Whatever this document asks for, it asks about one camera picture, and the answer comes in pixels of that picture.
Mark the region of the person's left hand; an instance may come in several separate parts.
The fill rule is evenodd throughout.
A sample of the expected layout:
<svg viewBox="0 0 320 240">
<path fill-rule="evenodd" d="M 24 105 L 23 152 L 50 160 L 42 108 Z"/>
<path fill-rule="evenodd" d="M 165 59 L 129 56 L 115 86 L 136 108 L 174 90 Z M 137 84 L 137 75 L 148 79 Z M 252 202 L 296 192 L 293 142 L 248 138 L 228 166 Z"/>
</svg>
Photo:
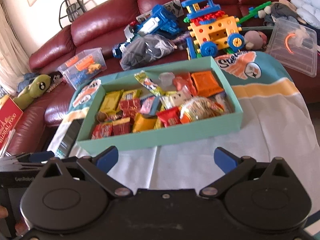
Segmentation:
<svg viewBox="0 0 320 240">
<path fill-rule="evenodd" d="M 9 215 L 7 209 L 3 206 L 0 206 L 0 219 L 7 218 Z"/>
</svg>

